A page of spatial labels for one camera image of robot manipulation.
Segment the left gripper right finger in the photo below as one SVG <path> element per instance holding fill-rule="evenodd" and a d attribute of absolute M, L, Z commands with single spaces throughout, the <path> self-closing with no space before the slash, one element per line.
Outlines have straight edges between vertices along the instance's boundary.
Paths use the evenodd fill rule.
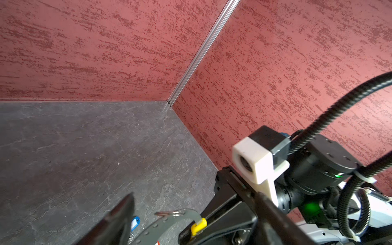
<path fill-rule="evenodd" d="M 314 245 L 315 242 L 295 225 L 263 193 L 255 195 L 259 238 L 267 245 L 275 245 L 278 237 L 283 245 Z"/>

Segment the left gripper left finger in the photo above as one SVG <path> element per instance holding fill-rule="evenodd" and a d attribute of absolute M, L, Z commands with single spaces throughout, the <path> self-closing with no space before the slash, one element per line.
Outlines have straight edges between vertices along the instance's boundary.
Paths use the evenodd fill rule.
<path fill-rule="evenodd" d="M 134 193 L 127 194 L 75 245 L 127 245 L 134 219 Z"/>

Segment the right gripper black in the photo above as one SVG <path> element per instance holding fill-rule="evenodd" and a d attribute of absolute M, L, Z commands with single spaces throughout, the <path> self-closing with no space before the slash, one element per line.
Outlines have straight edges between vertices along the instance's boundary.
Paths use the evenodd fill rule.
<path fill-rule="evenodd" d="M 259 238 L 256 192 L 231 167 L 218 171 L 215 196 L 202 216 L 207 227 L 196 235 L 189 229 L 178 236 L 180 245 L 266 245 Z M 273 237 L 280 244 L 278 237 Z"/>

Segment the yellow capped key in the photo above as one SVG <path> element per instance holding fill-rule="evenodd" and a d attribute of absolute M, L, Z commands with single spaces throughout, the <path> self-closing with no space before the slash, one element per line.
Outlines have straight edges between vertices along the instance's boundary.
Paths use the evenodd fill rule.
<path fill-rule="evenodd" d="M 204 230 L 207 227 L 207 220 L 202 218 L 198 223 L 194 223 L 191 228 L 192 237 L 196 236 L 199 232 Z"/>

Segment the metal keyring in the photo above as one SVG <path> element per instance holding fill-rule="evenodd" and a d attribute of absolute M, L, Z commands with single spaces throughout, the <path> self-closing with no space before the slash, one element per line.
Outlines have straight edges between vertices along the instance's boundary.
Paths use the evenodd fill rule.
<path fill-rule="evenodd" d="M 177 222 L 191 219 L 195 223 L 198 223 L 202 219 L 202 216 L 193 209 L 162 211 L 155 213 L 155 215 L 160 216 L 160 218 L 145 228 L 144 231 L 131 242 L 131 245 L 157 245 L 161 236 Z"/>

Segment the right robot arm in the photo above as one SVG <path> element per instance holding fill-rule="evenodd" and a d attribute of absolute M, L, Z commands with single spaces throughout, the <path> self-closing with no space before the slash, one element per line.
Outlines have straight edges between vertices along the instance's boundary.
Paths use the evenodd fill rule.
<path fill-rule="evenodd" d="M 317 135 L 290 154 L 297 134 L 263 126 L 235 144 L 218 171 L 207 227 L 184 229 L 181 245 L 389 245 L 392 199 L 374 186 L 383 161 L 362 166 Z"/>

